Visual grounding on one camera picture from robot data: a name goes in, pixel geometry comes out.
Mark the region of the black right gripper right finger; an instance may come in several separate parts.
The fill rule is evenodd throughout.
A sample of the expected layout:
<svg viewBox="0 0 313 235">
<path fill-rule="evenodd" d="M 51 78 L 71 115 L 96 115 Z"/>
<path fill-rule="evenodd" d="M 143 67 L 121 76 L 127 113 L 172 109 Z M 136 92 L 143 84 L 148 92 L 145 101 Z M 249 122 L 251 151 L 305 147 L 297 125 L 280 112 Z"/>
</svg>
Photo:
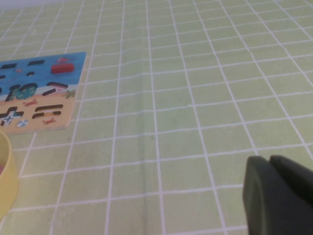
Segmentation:
<svg viewBox="0 0 313 235">
<path fill-rule="evenodd" d="M 313 233 L 313 171 L 281 155 L 272 155 L 270 163 L 275 168 L 288 192 L 283 204 L 284 222 L 290 235 Z"/>
</svg>

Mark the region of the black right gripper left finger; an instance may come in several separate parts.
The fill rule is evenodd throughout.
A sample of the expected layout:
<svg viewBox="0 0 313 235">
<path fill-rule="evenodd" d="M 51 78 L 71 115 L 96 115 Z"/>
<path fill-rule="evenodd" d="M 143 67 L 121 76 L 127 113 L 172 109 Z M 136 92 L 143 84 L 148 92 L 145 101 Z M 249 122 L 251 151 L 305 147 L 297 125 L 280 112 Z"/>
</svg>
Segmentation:
<svg viewBox="0 0 313 235">
<path fill-rule="evenodd" d="M 250 156 L 246 162 L 243 203 L 250 235 L 271 234 L 271 206 L 277 173 L 273 166 L 260 156 Z"/>
</svg>

